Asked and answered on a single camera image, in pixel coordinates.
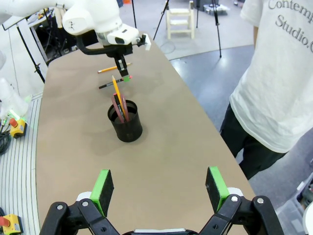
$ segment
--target pencil cup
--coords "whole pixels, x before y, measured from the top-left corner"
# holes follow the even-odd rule
[[[113,105],[108,110],[108,118],[112,122],[117,137],[121,141],[133,142],[141,136],[142,126],[139,120],[137,105],[130,100],[126,100],[126,105],[129,115],[128,122],[121,123]]]

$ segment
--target floor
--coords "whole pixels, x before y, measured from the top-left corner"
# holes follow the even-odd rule
[[[140,31],[148,32],[153,38],[165,2],[165,0],[154,0],[149,1],[149,4],[147,4],[146,0],[134,0],[136,23]],[[171,8],[188,8],[188,3],[188,0],[170,0],[169,6]],[[227,15],[219,16],[222,49],[252,45],[252,26],[240,18],[241,9],[233,4],[233,0],[220,0],[219,3],[230,8]],[[134,26],[131,4],[125,4],[120,8],[120,16],[123,22]],[[184,33],[173,34],[172,39],[168,40],[166,16],[164,15],[155,42],[169,60],[219,48],[215,19],[213,16],[201,11],[199,11],[198,28],[195,31],[193,40],[190,38],[190,34]]]
[[[213,51],[171,61],[218,130],[229,96],[248,68],[253,51],[253,46],[236,47],[223,50],[221,59],[219,52]],[[269,197],[275,209],[290,199],[301,181],[313,172],[312,141],[313,130],[270,169],[250,180],[255,193]]]

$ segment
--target black pants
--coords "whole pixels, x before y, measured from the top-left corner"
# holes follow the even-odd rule
[[[239,165],[247,179],[269,168],[285,155],[271,151],[249,135],[236,119],[230,105],[221,126],[221,136],[234,157],[244,149],[244,160]]]

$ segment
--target yellow pencil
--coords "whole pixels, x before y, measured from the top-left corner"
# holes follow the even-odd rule
[[[121,99],[121,94],[119,92],[116,80],[115,80],[113,75],[112,75],[112,81],[113,81],[113,85],[114,85],[114,88],[115,88],[115,91],[116,91],[116,94],[117,94],[117,97],[118,97],[118,101],[121,104],[122,111],[123,111],[123,114],[124,114],[124,117],[125,117],[125,110],[124,110],[123,105],[122,105],[123,103],[122,103],[122,99]]]
[[[102,72],[106,72],[106,71],[110,71],[110,70],[115,70],[117,69],[117,66],[114,66],[114,67],[111,67],[111,68],[107,68],[107,69],[104,69],[104,70],[99,70],[98,73],[102,73]]]

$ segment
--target wooden chair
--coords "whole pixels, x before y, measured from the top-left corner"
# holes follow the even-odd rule
[[[171,20],[171,17],[187,17],[181,20]],[[187,29],[176,29],[172,30],[173,26],[188,26]],[[171,39],[172,33],[190,33],[191,38],[195,38],[195,18],[194,18],[194,2],[189,1],[189,8],[173,8],[169,7],[166,10],[166,27],[167,27],[167,38]]]

